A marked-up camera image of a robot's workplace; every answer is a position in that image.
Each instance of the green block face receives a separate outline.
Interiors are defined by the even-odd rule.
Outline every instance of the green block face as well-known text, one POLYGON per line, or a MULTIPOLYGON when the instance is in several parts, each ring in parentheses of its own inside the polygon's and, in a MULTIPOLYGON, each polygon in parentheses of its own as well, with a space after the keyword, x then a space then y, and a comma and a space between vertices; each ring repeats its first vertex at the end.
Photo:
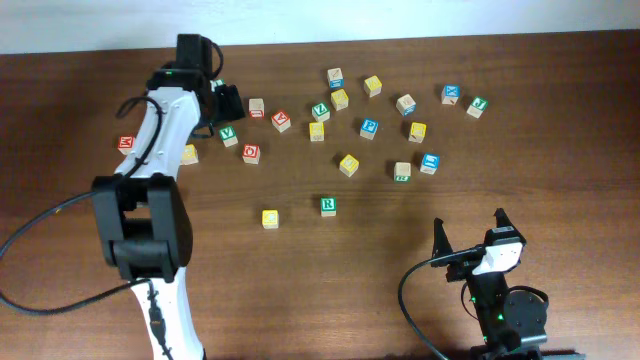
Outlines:
POLYGON ((487 105, 489 105, 489 102, 481 97, 476 97, 475 99, 473 99, 473 102, 471 103, 471 106, 473 106, 478 110, 483 110, 483 111, 484 109, 487 108, 487 105))
POLYGON ((336 198, 322 198, 320 199, 320 206, 322 211, 336 211, 338 208, 336 198))
POLYGON ((313 107, 313 112, 316 115, 320 116, 320 115, 324 115, 324 114, 328 113, 329 112, 329 108, 327 107, 327 104, 320 103, 320 104, 318 104, 318 105, 313 107))
POLYGON ((222 138, 222 140, 229 140, 234 136, 236 136, 236 132, 231 126, 220 129, 220 137, 222 138))

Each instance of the natural wood block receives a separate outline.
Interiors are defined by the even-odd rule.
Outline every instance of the natural wood block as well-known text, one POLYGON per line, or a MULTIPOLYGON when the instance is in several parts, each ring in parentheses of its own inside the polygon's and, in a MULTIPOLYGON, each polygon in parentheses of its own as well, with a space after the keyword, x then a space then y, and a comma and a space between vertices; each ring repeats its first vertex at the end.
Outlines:
POLYGON ((344 89, 332 92, 331 104, 333 104, 336 111, 346 109, 347 106, 349 106, 349 97, 347 96, 347 92, 344 91, 344 89))
POLYGON ((271 123, 281 133, 291 127, 291 117, 280 110, 271 117, 271 123))
POLYGON ((233 146, 238 143, 238 137, 231 125, 220 129, 218 134, 220 135, 220 139, 222 139, 222 143, 224 143, 225 147, 233 146))
POLYGON ((242 159, 247 164, 258 165, 260 162, 260 147, 258 145, 246 144, 242 150, 242 159))
POLYGON ((469 105, 469 109, 467 110, 467 114, 475 117, 476 119, 482 115, 482 113, 487 109, 489 102, 481 97, 476 97, 469 105))
POLYGON ((251 117, 264 117, 264 100, 249 99, 249 115, 251 117))
POLYGON ((180 165, 191 165, 198 163, 198 152, 196 147, 192 144, 186 145, 182 152, 182 159, 180 159, 180 165))
POLYGON ((420 164, 420 172, 433 175, 438 170, 440 164, 440 156, 433 154, 424 154, 422 163, 420 164))
POLYGON ((324 124, 309 123, 309 138, 311 141, 324 141, 324 124))
POLYGON ((407 94, 398 99, 396 109, 400 111, 402 116, 407 116, 416 110, 416 102, 413 101, 411 95, 407 94))
POLYGON ((344 78, 340 68, 329 69, 327 71, 327 79, 329 80, 330 89, 339 89, 344 86, 344 78))
POLYGON ((347 155, 340 161, 340 171, 348 177, 351 177, 358 170, 360 162, 351 155, 347 155))
POLYGON ((421 143, 427 134, 427 125, 422 123, 412 123, 409 131, 409 141, 421 143))
POLYGON ((320 103, 311 109, 311 115, 313 115, 313 118, 316 119, 316 121, 324 122, 329 120, 331 112, 329 111, 327 104, 320 103))
POLYGON ((378 131, 378 122, 371 119, 364 119, 362 127, 360 128, 360 136, 373 140, 373 137, 376 136, 376 131, 378 131))
POLYGON ((133 144, 135 143, 136 138, 133 136, 120 136, 118 139, 118 150, 124 155, 129 155, 133 150, 133 144))
POLYGON ((395 182, 409 182, 411 179, 411 163, 397 162, 393 168, 395 182))
POLYGON ((374 97, 382 92, 382 82, 374 75, 364 81, 364 91, 369 97, 374 97))
POLYGON ((279 226, 278 210, 262 210, 262 227, 265 229, 277 229, 279 226))
POLYGON ((445 85, 444 88, 442 88, 440 98, 442 99, 442 103, 445 105, 455 105, 460 98, 460 86, 445 85))
POLYGON ((320 214, 322 216, 336 216, 338 210, 338 203, 336 198, 322 198, 320 199, 320 214))

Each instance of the red block face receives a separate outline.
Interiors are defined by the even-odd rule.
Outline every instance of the red block face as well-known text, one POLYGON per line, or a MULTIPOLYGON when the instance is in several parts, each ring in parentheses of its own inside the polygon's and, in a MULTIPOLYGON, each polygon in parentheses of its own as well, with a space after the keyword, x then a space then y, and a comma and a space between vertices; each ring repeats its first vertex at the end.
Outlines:
POLYGON ((133 136, 121 136, 118 141, 118 149, 131 149, 133 148, 133 136))
POLYGON ((260 148, 258 147, 258 145, 245 145, 244 146, 244 151, 242 152, 242 156, 244 157, 250 157, 250 158, 255 158, 258 157, 258 150, 260 148))
POLYGON ((282 125, 287 121, 291 120, 291 118, 286 112, 280 110, 271 117, 271 120, 275 121, 278 125, 282 125))

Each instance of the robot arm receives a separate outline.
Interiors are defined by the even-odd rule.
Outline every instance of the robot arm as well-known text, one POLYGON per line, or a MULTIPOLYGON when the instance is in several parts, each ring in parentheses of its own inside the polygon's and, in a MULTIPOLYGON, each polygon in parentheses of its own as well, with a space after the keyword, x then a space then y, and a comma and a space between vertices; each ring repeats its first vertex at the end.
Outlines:
POLYGON ((193 234, 176 179, 194 130, 208 126, 213 135, 216 122, 244 117, 235 86, 222 84, 212 91, 222 61, 222 53, 210 40, 178 35, 176 61, 147 82, 147 111, 133 150, 114 176, 93 182, 93 206, 107 264, 117 267, 125 280, 150 281, 151 286, 145 282, 132 290, 144 313, 155 360, 206 359, 187 298, 185 276, 193 234), (220 55, 215 72, 211 72, 212 48, 220 55), (149 218, 129 216, 140 206, 149 208, 149 218))

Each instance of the wire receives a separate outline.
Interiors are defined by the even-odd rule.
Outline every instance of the wire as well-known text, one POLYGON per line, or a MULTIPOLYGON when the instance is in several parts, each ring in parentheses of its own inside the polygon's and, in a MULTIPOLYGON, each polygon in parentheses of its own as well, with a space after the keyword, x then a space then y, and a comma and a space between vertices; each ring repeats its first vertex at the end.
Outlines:
MULTIPOLYGON (((162 108, 160 107, 160 104, 158 104, 157 101, 155 101, 154 99, 148 97, 148 96, 137 96, 137 97, 133 97, 130 98, 128 100, 126 100, 121 106, 120 109, 118 109, 118 111, 116 112, 116 118, 121 119, 123 117, 125 117, 140 101, 147 101, 152 103, 155 108, 156 108, 156 114, 158 115, 158 124, 156 125, 156 130, 153 134, 153 136, 151 137, 151 140, 149 141, 149 145, 147 145, 147 147, 145 148, 144 152, 142 153, 142 155, 140 156, 140 158, 136 158, 136 163, 135 165, 131 168, 131 170, 129 170, 122 178, 120 178, 118 181, 116 181, 114 183, 114 186, 117 186, 118 184, 122 183, 124 180, 130 178, 145 162, 145 160, 147 159, 147 157, 149 156, 149 153, 151 152, 151 150, 153 149, 153 146, 156 143, 156 140, 158 139, 158 136, 160 134, 160 129, 162 127, 162 108)), ((71 197, 69 199, 64 200, 63 202, 59 203, 58 205, 49 208, 45 211, 43 211, 42 213, 40 213, 39 215, 37 215, 36 217, 34 217, 33 219, 29 220, 26 224, 22 225, 18 230, 16 230, 13 234, 11 234, 11 236, 9 236, 9 238, 7 239, 7 241, 2 245, 2 247, 0 248, 0 260, 2 260, 2 258, 4 257, 5 253, 9 250, 9 248, 11 247, 11 245, 13 245, 13 243, 16 242, 16 240, 18 240, 18 238, 20 238, 22 235, 24 235, 27 231, 29 231, 33 226, 35 226, 36 224, 40 223, 42 220, 48 218, 51 215, 57 214, 58 212, 60 212, 61 210, 76 204, 82 200, 86 200, 92 196, 94 196, 96 193, 94 191, 89 191, 89 192, 85 192, 82 193, 80 195, 76 195, 74 197, 71 197)), ((100 300, 103 300, 111 295, 114 295, 120 291, 126 290, 126 289, 130 289, 133 286, 136 286, 138 284, 144 283, 144 282, 148 282, 149 279, 141 279, 141 280, 136 280, 136 281, 132 281, 129 282, 127 284, 123 284, 120 286, 117 286, 113 289, 107 290, 101 294, 98 294, 96 296, 92 296, 90 298, 78 301, 76 303, 70 304, 70 305, 66 305, 66 306, 62 306, 62 307, 57 307, 57 308, 52 308, 52 309, 34 309, 34 308, 30 308, 27 306, 23 306, 20 304, 17 304, 13 301, 11 301, 9 298, 7 298, 2 291, 0 290, 0 304, 4 304, 7 307, 18 311, 22 314, 26 314, 26 315, 32 315, 32 316, 48 316, 48 315, 58 315, 58 314, 64 314, 70 311, 74 311, 80 308, 83 308, 87 305, 96 303, 100 300)))
POLYGON ((222 55, 222 50, 220 50, 218 44, 211 41, 211 47, 218 53, 218 57, 220 58, 220 65, 218 65, 218 68, 215 71, 209 74, 209 80, 213 80, 217 78, 218 75, 220 75, 220 72, 222 71, 222 65, 224 64, 224 56, 222 55))
POLYGON ((429 341, 429 339, 427 339, 427 337, 422 333, 422 331, 420 331, 420 329, 418 329, 418 326, 416 325, 416 323, 413 321, 413 319, 409 315, 409 312, 407 311, 407 308, 404 305, 404 301, 402 300, 402 288, 404 287, 404 283, 407 281, 409 276, 414 271, 420 269, 421 267, 423 267, 425 265, 429 265, 434 261, 445 260, 445 259, 448 259, 448 258, 453 258, 454 256, 458 256, 458 255, 459 254, 452 253, 452 254, 447 254, 447 255, 443 255, 443 256, 437 257, 437 258, 431 258, 429 260, 425 260, 423 262, 420 262, 420 263, 414 265, 411 269, 409 269, 409 271, 407 271, 404 274, 404 276, 402 277, 402 279, 400 280, 400 284, 398 284, 398 303, 400 304, 400 310, 402 310, 402 314, 404 315, 405 319, 407 319, 407 322, 409 323, 409 325, 411 325, 411 327, 413 328, 413 331, 416 332, 416 334, 418 335, 420 340, 422 340, 422 342, 425 343, 425 345, 427 345, 427 347, 429 349, 431 349, 431 351, 440 360, 449 360, 449 358, 446 357, 444 354, 442 354, 440 351, 438 351, 438 349, 436 349, 436 346, 433 345, 433 343, 431 341, 429 341))
POLYGON ((462 303, 462 307, 464 308, 464 311, 467 312, 467 314, 469 314, 469 316, 471 316, 472 318, 478 320, 477 317, 475 317, 470 311, 469 309, 467 309, 467 305, 464 303, 464 292, 465 290, 467 290, 467 286, 469 286, 466 282, 462 285, 462 290, 460 291, 460 302, 462 303))

